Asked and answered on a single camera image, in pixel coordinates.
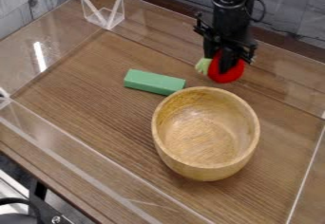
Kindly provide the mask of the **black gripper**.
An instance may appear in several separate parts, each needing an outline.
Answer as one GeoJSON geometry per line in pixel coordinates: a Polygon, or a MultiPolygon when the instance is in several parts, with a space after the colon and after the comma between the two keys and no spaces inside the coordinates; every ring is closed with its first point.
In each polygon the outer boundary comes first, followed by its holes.
{"type": "Polygon", "coordinates": [[[194,31],[204,37],[205,57],[212,59],[221,52],[220,73],[225,74],[243,59],[253,63],[257,40],[253,38],[251,23],[255,21],[253,0],[243,0],[239,4],[213,2],[213,14],[196,15],[194,31]]]}

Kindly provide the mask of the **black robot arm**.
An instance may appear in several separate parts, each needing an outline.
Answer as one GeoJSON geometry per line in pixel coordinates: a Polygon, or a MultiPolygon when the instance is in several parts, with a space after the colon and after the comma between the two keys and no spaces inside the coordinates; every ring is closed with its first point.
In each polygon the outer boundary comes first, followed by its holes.
{"type": "Polygon", "coordinates": [[[218,74],[225,75],[240,64],[251,64],[259,48],[253,37],[252,23],[259,23],[264,17],[253,17],[256,2],[265,9],[263,0],[213,0],[213,16],[205,19],[202,13],[196,16],[194,31],[204,37],[205,59],[213,60],[220,55],[217,62],[218,74]]]}

